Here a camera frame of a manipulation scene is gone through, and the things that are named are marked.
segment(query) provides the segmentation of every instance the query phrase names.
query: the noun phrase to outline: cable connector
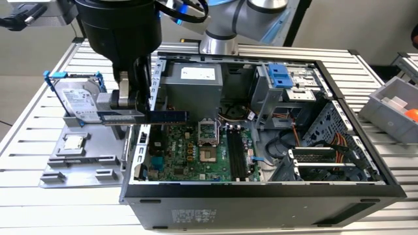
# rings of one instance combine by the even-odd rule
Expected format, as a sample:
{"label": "cable connector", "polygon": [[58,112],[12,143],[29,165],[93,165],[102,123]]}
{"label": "cable connector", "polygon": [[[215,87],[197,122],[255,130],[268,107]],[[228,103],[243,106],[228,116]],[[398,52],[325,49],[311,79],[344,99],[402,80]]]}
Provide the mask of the cable connector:
{"label": "cable connector", "polygon": [[20,4],[10,15],[0,18],[0,26],[10,31],[21,31],[46,11],[46,6],[38,3]]}

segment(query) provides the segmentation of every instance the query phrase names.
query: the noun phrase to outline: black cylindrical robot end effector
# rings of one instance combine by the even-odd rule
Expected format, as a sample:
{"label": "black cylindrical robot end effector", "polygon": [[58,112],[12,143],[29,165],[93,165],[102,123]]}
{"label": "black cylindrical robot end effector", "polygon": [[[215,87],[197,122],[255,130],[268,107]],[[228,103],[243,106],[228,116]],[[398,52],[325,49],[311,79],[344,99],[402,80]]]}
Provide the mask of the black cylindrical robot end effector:
{"label": "black cylindrical robot end effector", "polygon": [[128,71],[134,60],[161,44],[154,0],[74,0],[90,48],[113,68]]}

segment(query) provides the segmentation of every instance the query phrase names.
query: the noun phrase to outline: motherboard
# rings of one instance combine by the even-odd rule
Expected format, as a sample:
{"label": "motherboard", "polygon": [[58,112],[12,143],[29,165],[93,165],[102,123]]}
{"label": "motherboard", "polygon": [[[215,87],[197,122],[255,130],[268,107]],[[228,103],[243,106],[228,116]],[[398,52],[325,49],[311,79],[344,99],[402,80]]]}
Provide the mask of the motherboard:
{"label": "motherboard", "polygon": [[[152,140],[149,181],[259,181],[257,163],[251,133],[244,128],[213,130],[207,123],[172,125],[163,130],[161,140]],[[203,143],[201,139],[216,140],[217,144]]]}

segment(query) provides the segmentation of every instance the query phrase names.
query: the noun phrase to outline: white label sticker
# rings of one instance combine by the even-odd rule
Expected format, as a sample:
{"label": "white label sticker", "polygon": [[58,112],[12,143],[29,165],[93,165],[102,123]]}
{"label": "white label sticker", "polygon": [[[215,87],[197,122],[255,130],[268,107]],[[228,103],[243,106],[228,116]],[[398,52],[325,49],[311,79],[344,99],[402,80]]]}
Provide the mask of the white label sticker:
{"label": "white label sticker", "polygon": [[122,120],[134,120],[133,116],[126,115],[108,115],[102,116],[106,121],[122,121]]}
{"label": "white label sticker", "polygon": [[213,68],[189,68],[181,69],[181,79],[215,80]]}
{"label": "white label sticker", "polygon": [[216,210],[171,210],[175,223],[212,223],[216,217]]}
{"label": "white label sticker", "polygon": [[255,113],[251,111],[248,114],[248,120],[252,121],[253,117],[255,117]]}
{"label": "white label sticker", "polygon": [[96,104],[89,92],[84,89],[62,89],[61,92],[73,115],[84,122],[100,121]]}

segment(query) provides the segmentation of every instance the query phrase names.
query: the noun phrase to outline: orange object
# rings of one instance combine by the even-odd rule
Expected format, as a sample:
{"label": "orange object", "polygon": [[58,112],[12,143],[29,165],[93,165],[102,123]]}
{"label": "orange object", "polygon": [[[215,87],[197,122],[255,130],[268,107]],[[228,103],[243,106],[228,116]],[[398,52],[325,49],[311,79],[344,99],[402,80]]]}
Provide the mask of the orange object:
{"label": "orange object", "polygon": [[406,111],[404,115],[408,116],[414,121],[418,121],[418,109]]}

